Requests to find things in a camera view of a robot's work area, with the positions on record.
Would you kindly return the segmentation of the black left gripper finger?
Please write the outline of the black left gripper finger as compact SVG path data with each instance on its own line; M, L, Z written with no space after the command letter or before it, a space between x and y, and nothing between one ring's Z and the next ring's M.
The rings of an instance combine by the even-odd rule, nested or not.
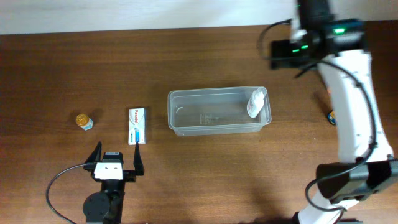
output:
M141 159L141 153L140 153L140 150L139 150L139 143L138 142L136 142L136 145L135 145L133 165L134 165L134 168L135 168L136 176L144 176L145 168L144 168L144 164L143 164L142 159Z
M95 162L99 162L101 160L101 149L102 143L99 141L93 152L86 159L85 164L94 164Z

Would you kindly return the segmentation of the dark syrup bottle white cap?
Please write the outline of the dark syrup bottle white cap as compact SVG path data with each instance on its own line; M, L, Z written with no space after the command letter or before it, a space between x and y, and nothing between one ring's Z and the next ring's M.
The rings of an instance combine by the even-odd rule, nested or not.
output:
M331 110L328 115L327 115L327 120L329 121L329 123L331 125L336 125L336 121L335 121L335 113L333 110Z

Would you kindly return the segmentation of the white squeeze bottle clear cap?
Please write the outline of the white squeeze bottle clear cap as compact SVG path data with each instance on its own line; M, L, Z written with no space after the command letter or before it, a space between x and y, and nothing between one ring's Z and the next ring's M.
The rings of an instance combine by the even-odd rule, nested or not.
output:
M252 93L247 103L247 112L250 118L256 118L262 110L266 94L267 90L264 87L260 87Z

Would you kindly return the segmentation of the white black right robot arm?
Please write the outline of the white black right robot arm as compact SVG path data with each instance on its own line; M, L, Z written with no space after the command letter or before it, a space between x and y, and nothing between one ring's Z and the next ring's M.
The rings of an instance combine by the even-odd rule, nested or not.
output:
M329 89L338 130L338 162L320 164L308 206L294 223L341 223L345 211L397 182L397 159L384 134L364 24L338 20L327 1L301 0L291 35L271 44L271 67L317 69Z

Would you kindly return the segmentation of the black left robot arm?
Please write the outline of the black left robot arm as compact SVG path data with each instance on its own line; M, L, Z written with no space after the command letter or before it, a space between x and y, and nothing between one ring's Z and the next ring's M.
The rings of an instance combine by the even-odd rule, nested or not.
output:
M101 184L99 192L89 195L83 204L87 223L121 223L125 185L135 182L136 177L144 175L139 143L134 150L133 170L124 170L123 154L120 152L101 152L99 142L88 156L83 166L91 178Z

